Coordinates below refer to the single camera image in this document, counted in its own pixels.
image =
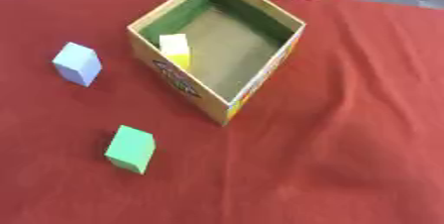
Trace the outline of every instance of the white object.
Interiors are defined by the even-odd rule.
[[[190,65],[190,51],[186,34],[160,36],[161,52],[173,63],[187,70]]]
[[[94,50],[75,43],[67,43],[53,59],[53,64],[63,78],[86,87],[102,69]]]
[[[161,36],[160,45],[162,53],[166,56],[189,54],[186,34]]]

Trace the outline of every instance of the foam block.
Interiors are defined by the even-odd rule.
[[[161,52],[180,68],[187,70],[190,65],[190,51],[186,34],[160,36]]]
[[[53,64],[63,78],[86,87],[102,69],[94,50],[75,43],[67,43],[53,59]]]
[[[155,149],[152,134],[122,125],[105,156],[119,168],[144,174]]]

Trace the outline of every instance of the colorful print on box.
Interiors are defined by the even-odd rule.
[[[289,45],[288,48],[286,49],[285,56],[291,54],[291,52],[293,51],[294,47],[297,45],[298,42],[299,42],[299,36],[296,36],[293,42],[291,42],[291,45]]]
[[[153,63],[161,71],[162,75],[166,77],[170,84],[184,93],[200,98],[200,95],[197,93],[194,87],[192,87],[192,85],[186,81],[184,74],[177,71],[171,64],[157,60],[153,60]]]

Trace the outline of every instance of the box wall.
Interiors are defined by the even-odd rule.
[[[300,27],[303,27],[305,23],[293,15],[285,12],[276,4],[270,2],[269,0],[242,0],[243,2],[261,10],[268,16],[274,18],[278,22],[280,22],[283,26],[287,26],[294,33],[299,30]]]
[[[229,122],[244,106],[244,104],[252,97],[256,91],[270,78],[275,70],[286,60],[286,58],[294,50],[299,41],[304,27],[300,28],[288,42],[282,46],[277,54],[267,63],[266,66],[254,77],[247,87],[239,93],[238,96],[230,103],[230,108],[227,113],[227,122]]]
[[[246,23],[258,33],[272,37],[282,45],[294,34],[287,26],[243,0],[210,0],[227,14]]]
[[[179,30],[209,7],[209,0],[185,0],[142,29],[140,34],[158,48],[159,36],[177,34]]]

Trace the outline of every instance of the yellow cube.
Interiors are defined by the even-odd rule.
[[[190,51],[186,34],[160,36],[161,52],[180,68],[188,70],[190,66]]]

